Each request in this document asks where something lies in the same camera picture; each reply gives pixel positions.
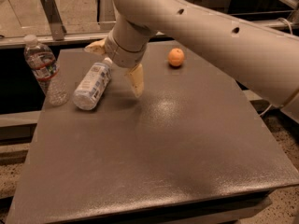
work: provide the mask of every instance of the upright bottle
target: upright bottle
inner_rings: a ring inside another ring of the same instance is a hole
[[[62,105],[67,102],[69,95],[59,65],[51,49],[38,42],[35,35],[24,38],[26,44],[24,57],[36,77],[41,89],[52,105]]]
[[[100,100],[108,82],[111,80],[112,61],[106,57],[94,63],[73,94],[74,104],[83,110],[92,110]]]

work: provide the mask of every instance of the table top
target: table top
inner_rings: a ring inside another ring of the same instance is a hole
[[[182,48],[179,69],[167,63]],[[72,93],[99,56],[62,50]],[[94,111],[46,99],[7,223],[56,222],[200,203],[299,184],[235,81],[175,41],[149,43],[135,98],[114,66]]]

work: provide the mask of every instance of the orange ball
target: orange ball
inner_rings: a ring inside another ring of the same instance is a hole
[[[168,62],[175,67],[179,67],[185,60],[184,52],[181,49],[172,49],[168,54]]]

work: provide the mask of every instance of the floor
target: floor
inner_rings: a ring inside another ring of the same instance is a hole
[[[96,0],[56,0],[69,34],[99,31]],[[5,37],[49,35],[50,28],[39,0],[0,0],[0,35]],[[278,143],[299,170],[299,125],[272,110],[263,118]],[[0,145],[0,220],[5,221],[8,208],[1,201],[12,197],[18,183],[29,143]],[[271,195],[273,202],[255,217],[241,224],[298,224],[299,187],[280,189]]]

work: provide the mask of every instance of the cord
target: cord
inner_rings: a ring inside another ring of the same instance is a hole
[[[278,18],[279,21],[282,21],[283,23],[287,24],[290,30],[290,34],[292,34],[292,26],[290,24],[290,22],[284,18]]]
[[[272,105],[268,106],[261,114],[260,117],[262,117],[265,113],[269,111],[269,109],[272,107]]]

